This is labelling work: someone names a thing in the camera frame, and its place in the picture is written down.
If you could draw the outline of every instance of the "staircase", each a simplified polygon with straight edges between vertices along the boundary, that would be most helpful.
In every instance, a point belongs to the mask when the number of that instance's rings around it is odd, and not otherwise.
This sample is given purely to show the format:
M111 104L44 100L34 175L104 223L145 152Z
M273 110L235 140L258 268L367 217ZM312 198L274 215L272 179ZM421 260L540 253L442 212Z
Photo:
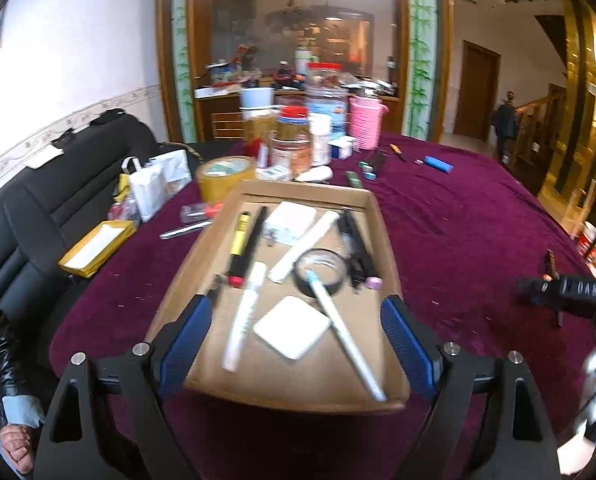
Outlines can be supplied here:
M558 140L566 91L553 87L551 95L515 109L520 121L508 169L534 196L540 192Z

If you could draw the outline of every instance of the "light blue pen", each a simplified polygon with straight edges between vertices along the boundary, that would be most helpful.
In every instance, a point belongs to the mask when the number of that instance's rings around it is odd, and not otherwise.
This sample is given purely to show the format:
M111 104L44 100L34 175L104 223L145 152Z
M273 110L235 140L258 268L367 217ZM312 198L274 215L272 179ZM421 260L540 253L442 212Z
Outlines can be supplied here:
M369 393L371 393L371 397L373 397L374 400L384 402L387 400L387 397L382 391L382 388L380 388L378 381L373 376L369 365L367 365L367 362L364 360L364 357L360 352L360 349L355 344L353 337L351 337L351 332L349 332L345 322L342 321L342 318L340 317L334 302L331 300L331 296L329 296L329 293L325 289L325 286L322 284L320 278L315 272L313 272L313 270L308 269L306 275L307 281L313 289L316 298L318 298L319 303L322 305L325 314L327 314L329 319L331 319L331 325L335 330L335 334L338 336L340 343L342 343L342 346L347 352L347 355L353 363L353 366L355 366L358 375L360 375L360 378L363 380L367 390L369 390Z

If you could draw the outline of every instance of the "black tape roll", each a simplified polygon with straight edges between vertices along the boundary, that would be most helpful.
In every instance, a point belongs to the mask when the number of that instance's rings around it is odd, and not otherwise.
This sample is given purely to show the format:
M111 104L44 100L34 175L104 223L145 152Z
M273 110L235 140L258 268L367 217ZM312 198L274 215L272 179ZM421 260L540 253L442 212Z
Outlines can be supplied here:
M334 277L331 278L330 276L323 275L321 267L332 269ZM318 275L330 296L333 296L340 290L347 277L347 263L340 254L329 249L310 249L306 251L296 260L293 266L293 281L298 287L298 290L310 298L315 298L316 295L307 282L307 269L313 270Z

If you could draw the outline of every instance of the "sofa backrest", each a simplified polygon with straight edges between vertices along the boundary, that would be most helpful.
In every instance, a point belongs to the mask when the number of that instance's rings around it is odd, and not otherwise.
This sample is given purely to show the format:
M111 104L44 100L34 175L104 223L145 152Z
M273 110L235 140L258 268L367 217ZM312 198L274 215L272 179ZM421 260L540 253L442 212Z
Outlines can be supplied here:
M124 158L144 163L157 154L150 129L117 113L75 134L63 155L37 170L25 168L0 189L0 308L21 336L34 337L69 286L57 262L106 219Z

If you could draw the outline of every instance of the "white paper bag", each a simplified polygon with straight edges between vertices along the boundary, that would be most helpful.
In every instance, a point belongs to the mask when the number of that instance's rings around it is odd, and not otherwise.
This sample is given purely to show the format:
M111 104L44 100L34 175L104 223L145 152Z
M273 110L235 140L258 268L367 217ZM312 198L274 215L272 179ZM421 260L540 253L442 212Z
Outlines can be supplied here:
M133 162L136 167L134 173L129 173L130 162ZM143 222L147 222L169 199L162 168L159 166L143 168L137 157L128 156L123 160L123 171L129 175L129 184L138 205L140 218Z
M191 171L189 171L186 150L176 150L175 152L152 156L147 163L147 167L152 166L162 168L162 173L167 181L169 196L174 196L191 182Z

